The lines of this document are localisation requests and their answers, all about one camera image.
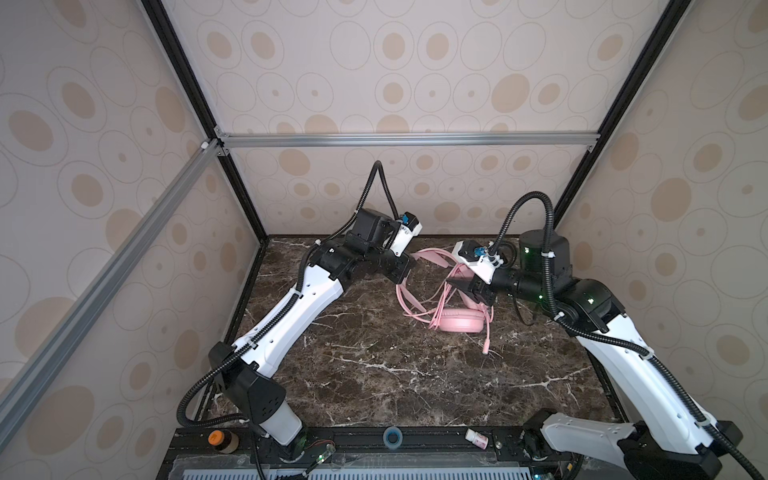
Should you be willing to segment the pink cat-ear headphones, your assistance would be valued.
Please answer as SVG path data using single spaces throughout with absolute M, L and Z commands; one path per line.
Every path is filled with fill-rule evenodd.
M 437 291 L 427 300 L 418 300 L 407 288 L 407 279 L 396 286 L 395 293 L 404 315 L 428 326 L 429 329 L 449 333 L 490 336 L 494 310 L 472 300 L 452 284 L 453 280 L 469 280 L 471 270 L 456 262 L 446 250 L 425 248 L 413 254 L 413 258 L 429 262 L 447 271 Z

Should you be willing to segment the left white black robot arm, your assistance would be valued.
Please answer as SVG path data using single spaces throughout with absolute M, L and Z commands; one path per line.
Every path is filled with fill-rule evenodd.
M 246 421 L 282 447 L 303 447 L 306 427 L 289 406 L 285 389 L 273 379 L 284 357 L 316 317 L 354 282 L 380 275 L 398 285 L 415 263 L 406 248 L 420 233 L 421 224 L 410 212 L 392 209 L 384 214 L 365 208 L 376 180 L 381 181 L 388 204 L 394 206 L 383 164 L 375 161 L 351 218 L 305 251 L 288 293 L 243 336 L 211 349 L 210 371 L 177 407 L 181 426 L 207 428 Z M 217 385 L 236 412 L 209 420 L 190 418 L 188 405 L 209 385 Z

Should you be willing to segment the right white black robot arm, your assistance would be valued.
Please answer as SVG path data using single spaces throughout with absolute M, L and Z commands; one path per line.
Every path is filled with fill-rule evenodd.
M 732 457 L 753 479 L 758 468 L 739 450 L 741 430 L 701 407 L 643 340 L 623 304 L 603 283 L 572 274 L 567 240 L 554 231 L 549 196 L 532 191 L 508 211 L 496 238 L 458 242 L 452 255 L 472 275 L 458 282 L 488 307 L 498 295 L 533 302 L 575 338 L 640 415 L 634 423 L 574 418 L 543 408 L 522 427 L 533 461 L 576 454 L 624 468 L 635 479 L 714 479 Z

